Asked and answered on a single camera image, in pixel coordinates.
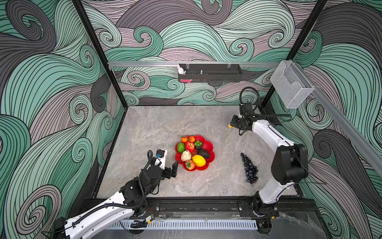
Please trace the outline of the red fake strawberry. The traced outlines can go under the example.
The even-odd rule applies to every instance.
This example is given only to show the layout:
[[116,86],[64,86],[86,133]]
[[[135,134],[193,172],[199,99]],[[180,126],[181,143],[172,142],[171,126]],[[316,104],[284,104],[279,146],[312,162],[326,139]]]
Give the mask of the red fake strawberry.
[[196,165],[193,160],[188,160],[185,162],[186,169],[192,171],[195,169]]

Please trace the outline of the beige fake pear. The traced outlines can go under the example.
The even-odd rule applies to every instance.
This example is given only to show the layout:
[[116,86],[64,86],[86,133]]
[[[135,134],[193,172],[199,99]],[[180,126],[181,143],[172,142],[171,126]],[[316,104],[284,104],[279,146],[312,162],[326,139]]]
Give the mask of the beige fake pear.
[[188,150],[185,150],[182,152],[181,161],[186,162],[191,159],[192,159],[192,154]]

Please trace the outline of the green fake lime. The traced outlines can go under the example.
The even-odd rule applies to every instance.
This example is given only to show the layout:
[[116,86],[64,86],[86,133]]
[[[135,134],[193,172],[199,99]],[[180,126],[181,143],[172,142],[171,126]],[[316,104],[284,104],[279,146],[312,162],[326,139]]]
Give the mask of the green fake lime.
[[185,150],[185,144],[183,142],[179,142],[177,144],[177,152],[182,154]]

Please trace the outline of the red fake apple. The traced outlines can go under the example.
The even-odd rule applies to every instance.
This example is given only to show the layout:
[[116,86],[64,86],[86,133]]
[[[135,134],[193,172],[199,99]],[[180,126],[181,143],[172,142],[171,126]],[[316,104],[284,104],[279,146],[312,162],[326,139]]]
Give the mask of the red fake apple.
[[193,153],[194,150],[195,150],[195,145],[194,145],[194,143],[192,143],[192,142],[190,142],[190,141],[186,142],[186,143],[185,143],[185,150],[187,150],[187,151],[190,152],[190,153]]

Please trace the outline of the yellow fake lemon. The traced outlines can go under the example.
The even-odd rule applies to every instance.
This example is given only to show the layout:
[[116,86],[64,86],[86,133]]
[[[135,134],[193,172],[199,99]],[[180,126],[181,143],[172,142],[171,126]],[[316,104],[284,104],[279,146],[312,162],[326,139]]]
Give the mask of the yellow fake lemon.
[[201,155],[194,155],[192,161],[195,163],[196,167],[203,167],[206,165],[206,159]]

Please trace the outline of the dark fake avocado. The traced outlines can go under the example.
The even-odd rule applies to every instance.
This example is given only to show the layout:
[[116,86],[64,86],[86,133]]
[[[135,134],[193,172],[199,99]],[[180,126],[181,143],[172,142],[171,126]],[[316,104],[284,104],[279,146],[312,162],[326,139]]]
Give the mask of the dark fake avocado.
[[202,156],[204,159],[210,158],[210,152],[205,149],[198,150],[198,155]]

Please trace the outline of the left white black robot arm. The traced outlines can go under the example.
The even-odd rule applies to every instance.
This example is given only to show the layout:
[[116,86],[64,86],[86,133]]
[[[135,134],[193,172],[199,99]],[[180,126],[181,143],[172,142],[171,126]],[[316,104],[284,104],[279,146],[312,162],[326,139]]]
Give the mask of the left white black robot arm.
[[163,161],[157,159],[156,165],[146,165],[138,177],[86,212],[69,219],[57,219],[51,230],[52,238],[91,239],[120,220],[143,215],[148,205],[147,195],[153,193],[161,180],[177,176],[179,162],[175,161],[169,168]]

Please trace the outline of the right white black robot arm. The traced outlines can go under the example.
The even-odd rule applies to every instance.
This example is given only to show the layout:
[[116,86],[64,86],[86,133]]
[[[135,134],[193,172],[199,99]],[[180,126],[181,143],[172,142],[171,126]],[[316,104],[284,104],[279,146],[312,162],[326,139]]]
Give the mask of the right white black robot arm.
[[276,217],[276,204],[282,193],[308,176],[307,148],[283,136],[262,115],[256,114],[250,103],[241,103],[239,112],[239,115],[232,117],[229,127],[239,129],[240,135],[252,131],[275,153],[272,176],[256,192],[252,208],[256,216]]

